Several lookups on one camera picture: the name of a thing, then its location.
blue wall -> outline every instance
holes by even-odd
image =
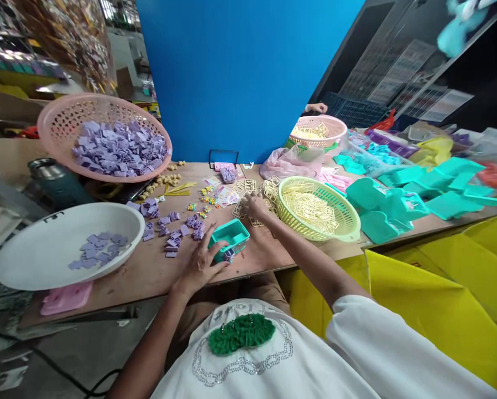
[[[173,159],[204,162],[224,149],[239,151],[241,163],[264,162],[287,140],[362,4],[138,0]]]

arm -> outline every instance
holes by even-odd
[[[269,212],[261,194],[248,198],[248,213],[280,241],[295,263],[322,294],[330,308],[345,295],[372,297],[332,258]]]
[[[225,241],[219,241],[208,250],[214,231],[215,223],[193,252],[183,275],[171,288],[153,323],[112,384],[107,399],[148,399],[154,392],[163,376],[167,351],[187,302],[230,264],[221,262],[210,266],[217,252],[228,245]]]
[[[167,350],[190,296],[173,287],[153,323],[125,363],[106,396],[149,398],[164,372]]]

pink plastic bag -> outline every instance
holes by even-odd
[[[285,178],[304,176],[316,178],[321,172],[324,160],[324,149],[318,147],[302,150],[296,144],[293,148],[274,150],[267,161],[260,167],[260,176],[268,179],[271,176]]]

pink plastic basket with gold parts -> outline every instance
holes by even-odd
[[[306,147],[331,147],[335,142],[339,143],[348,131],[347,125],[340,119],[329,115],[301,116],[298,118],[296,127],[316,127],[321,122],[328,129],[326,137],[320,139],[305,139],[294,134],[289,135],[289,139],[295,143],[300,143]]]
[[[165,138],[168,154],[156,170],[142,176],[116,177],[92,172],[74,161],[71,149],[82,133],[83,122],[97,123],[116,121],[128,124],[136,120],[140,126],[149,127],[153,134]],[[173,145],[169,134],[156,118],[137,105],[104,94],[81,93],[60,97],[49,103],[39,114],[38,133],[47,152],[62,165],[79,175],[112,183],[136,183],[150,180],[162,173],[171,162]]]

white bowl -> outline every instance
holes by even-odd
[[[126,262],[144,228],[138,211],[116,203],[91,203],[53,213],[22,230],[0,250],[0,282],[37,291],[97,279]],[[119,256],[103,267],[69,269],[69,263],[80,259],[86,239],[106,231],[128,237]]]

